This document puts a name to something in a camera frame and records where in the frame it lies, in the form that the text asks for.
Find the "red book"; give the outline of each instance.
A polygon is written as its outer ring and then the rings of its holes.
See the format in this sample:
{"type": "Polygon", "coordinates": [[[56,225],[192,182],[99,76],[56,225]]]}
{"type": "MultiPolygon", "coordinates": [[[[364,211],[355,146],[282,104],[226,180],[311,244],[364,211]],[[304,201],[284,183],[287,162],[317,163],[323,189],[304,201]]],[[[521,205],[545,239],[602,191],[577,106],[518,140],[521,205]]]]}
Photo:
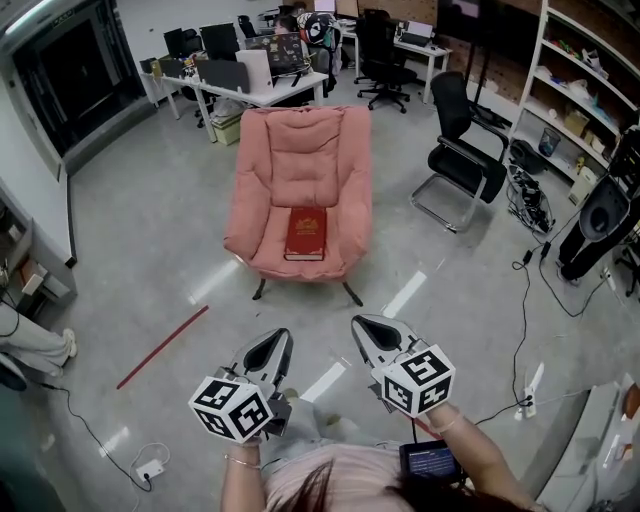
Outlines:
{"type": "Polygon", "coordinates": [[[323,260],[326,239],[327,211],[324,208],[291,208],[285,260],[323,260]]]}

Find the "white tape line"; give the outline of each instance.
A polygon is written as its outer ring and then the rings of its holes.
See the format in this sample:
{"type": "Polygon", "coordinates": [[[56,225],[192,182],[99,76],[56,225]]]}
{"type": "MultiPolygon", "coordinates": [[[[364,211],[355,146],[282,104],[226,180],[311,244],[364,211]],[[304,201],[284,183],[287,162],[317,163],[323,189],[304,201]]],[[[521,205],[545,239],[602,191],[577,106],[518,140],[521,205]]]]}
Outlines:
{"type": "Polygon", "coordinates": [[[411,297],[418,291],[418,288],[427,280],[425,276],[419,270],[413,275],[411,279],[404,285],[404,288],[398,292],[389,304],[382,310],[382,316],[387,318],[395,318],[402,307],[409,301],[411,297]]]}
{"type": "Polygon", "coordinates": [[[315,384],[302,394],[300,399],[306,400],[307,402],[315,402],[322,393],[329,389],[333,383],[340,378],[340,375],[342,375],[345,370],[346,368],[340,363],[334,363],[327,373],[320,377],[315,384]]]}

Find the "black cable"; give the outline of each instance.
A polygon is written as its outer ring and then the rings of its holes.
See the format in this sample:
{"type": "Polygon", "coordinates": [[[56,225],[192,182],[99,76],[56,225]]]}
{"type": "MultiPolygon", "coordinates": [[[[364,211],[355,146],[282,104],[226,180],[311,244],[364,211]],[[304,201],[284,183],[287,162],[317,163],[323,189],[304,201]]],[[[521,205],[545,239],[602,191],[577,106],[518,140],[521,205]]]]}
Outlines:
{"type": "Polygon", "coordinates": [[[483,420],[478,421],[478,422],[476,423],[476,427],[477,427],[478,425],[480,425],[481,423],[485,423],[485,422],[487,422],[487,421],[491,421],[492,419],[494,419],[494,418],[498,417],[498,415],[499,415],[499,414],[502,414],[504,411],[508,411],[509,409],[513,409],[514,407],[518,407],[518,406],[522,406],[522,405],[527,406],[526,404],[523,404],[522,402],[518,402],[518,403],[516,403],[516,404],[509,405],[509,406],[507,406],[507,407],[505,407],[505,408],[503,408],[503,409],[500,409],[500,410],[499,410],[497,413],[495,413],[493,416],[489,416],[488,418],[485,418],[485,419],[483,419],[483,420]]]}
{"type": "Polygon", "coordinates": [[[416,434],[416,420],[411,418],[411,431],[413,432],[413,443],[418,444],[418,436],[416,434]]]}
{"type": "Polygon", "coordinates": [[[104,447],[104,445],[100,442],[100,440],[95,436],[95,434],[91,431],[91,429],[89,428],[89,424],[86,422],[86,420],[80,416],[79,414],[74,413],[71,410],[71,391],[69,391],[68,389],[65,388],[57,388],[55,386],[52,386],[50,384],[45,384],[44,382],[36,382],[36,381],[31,381],[34,384],[37,384],[38,386],[42,386],[45,389],[51,389],[51,390],[55,390],[55,391],[64,391],[67,394],[67,409],[69,409],[69,414],[71,414],[71,416],[78,418],[82,421],[82,423],[84,423],[85,428],[87,429],[87,432],[89,432],[89,434],[91,434],[91,437],[93,437],[93,439],[95,440],[96,443],[98,443],[98,445],[100,446],[100,448],[102,448],[102,450],[104,451],[105,455],[109,458],[109,460],[113,463],[113,465],[118,468],[120,470],[120,472],[122,474],[124,474],[129,480],[131,480],[135,486],[144,491],[144,492],[151,492],[153,490],[153,484],[151,483],[151,480],[146,479],[147,482],[149,483],[149,488],[145,489],[144,487],[142,487],[138,482],[136,482],[133,478],[131,478],[131,475],[129,475],[129,473],[127,473],[124,469],[122,469],[118,463],[113,460],[111,458],[111,455],[109,455],[108,450],[104,447]]]}
{"type": "Polygon", "coordinates": [[[522,299],[522,318],[524,320],[523,324],[524,324],[524,331],[522,333],[522,340],[520,340],[520,344],[518,345],[518,348],[516,348],[516,351],[513,353],[513,380],[511,381],[511,390],[513,391],[513,398],[516,400],[516,402],[518,402],[518,393],[516,393],[516,378],[517,378],[517,359],[518,359],[518,352],[520,352],[520,349],[522,348],[522,345],[524,344],[525,340],[527,339],[527,306],[526,306],[526,302],[527,302],[527,296],[529,295],[529,290],[531,289],[531,277],[529,276],[529,269],[526,267],[525,264],[520,263],[519,261],[514,261],[513,263],[511,263],[511,268],[513,270],[524,270],[525,275],[527,276],[527,289],[524,292],[524,297],[522,299]]]}
{"type": "Polygon", "coordinates": [[[4,302],[7,306],[12,307],[13,310],[16,312],[16,326],[13,328],[13,330],[10,333],[8,333],[8,334],[0,334],[0,338],[10,338],[11,336],[13,336],[16,333],[16,331],[18,330],[18,327],[20,327],[20,313],[18,313],[18,306],[16,306],[16,303],[13,300],[13,297],[11,296],[11,294],[9,293],[9,290],[7,290],[6,287],[2,288],[2,290],[0,291],[0,300],[2,302],[4,302]],[[4,297],[5,293],[9,297],[9,300],[11,301],[11,304],[9,304],[8,302],[6,302],[4,300],[3,297],[4,297]]]}
{"type": "Polygon", "coordinates": [[[558,296],[556,295],[556,292],[553,290],[553,288],[551,287],[551,285],[549,284],[549,281],[547,281],[547,278],[544,277],[544,273],[542,272],[542,262],[543,259],[540,258],[540,262],[538,263],[538,270],[540,272],[540,277],[542,277],[542,280],[544,281],[544,283],[547,285],[547,287],[549,288],[549,290],[551,290],[551,294],[553,295],[553,297],[556,299],[556,302],[558,304],[560,304],[560,307],[564,310],[564,312],[569,315],[571,318],[577,318],[579,316],[581,316],[587,309],[587,307],[589,307],[589,302],[591,302],[591,298],[593,297],[593,295],[600,289],[600,287],[605,283],[605,281],[607,280],[607,276],[604,276],[602,278],[602,281],[600,281],[600,284],[598,286],[596,286],[593,291],[589,294],[589,296],[587,297],[587,300],[584,303],[584,306],[582,307],[582,309],[580,311],[578,311],[577,313],[571,313],[571,311],[569,311],[564,304],[562,303],[562,301],[558,298],[558,296]]]}

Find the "small screen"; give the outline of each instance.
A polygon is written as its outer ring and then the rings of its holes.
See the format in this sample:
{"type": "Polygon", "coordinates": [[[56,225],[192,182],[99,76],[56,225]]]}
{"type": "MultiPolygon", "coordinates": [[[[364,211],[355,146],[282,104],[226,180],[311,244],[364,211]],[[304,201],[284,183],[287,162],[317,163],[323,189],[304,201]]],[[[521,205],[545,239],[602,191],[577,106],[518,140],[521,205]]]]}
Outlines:
{"type": "Polygon", "coordinates": [[[414,475],[447,477],[457,471],[449,448],[436,448],[409,454],[409,471],[414,475]]]}

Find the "bracelet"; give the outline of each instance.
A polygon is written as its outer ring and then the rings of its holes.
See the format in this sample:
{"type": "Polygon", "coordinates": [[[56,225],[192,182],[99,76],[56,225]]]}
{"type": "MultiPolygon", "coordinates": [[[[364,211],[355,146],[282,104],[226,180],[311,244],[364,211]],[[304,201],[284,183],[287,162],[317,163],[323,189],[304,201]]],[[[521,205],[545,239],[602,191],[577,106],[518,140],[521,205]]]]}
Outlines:
{"type": "Polygon", "coordinates": [[[449,423],[448,425],[445,425],[444,427],[436,427],[433,425],[433,423],[431,423],[431,429],[435,434],[438,434],[438,435],[444,434],[445,432],[448,432],[449,430],[451,430],[453,426],[458,422],[458,420],[460,420],[460,418],[462,417],[464,417],[464,414],[458,411],[458,415],[453,419],[451,423],[449,423]]]}
{"type": "Polygon", "coordinates": [[[248,468],[251,468],[251,469],[260,469],[260,466],[254,466],[253,464],[242,462],[241,460],[234,459],[233,457],[229,457],[229,455],[225,455],[224,458],[226,460],[230,460],[231,462],[235,462],[236,464],[242,464],[243,466],[247,466],[248,468]]]}

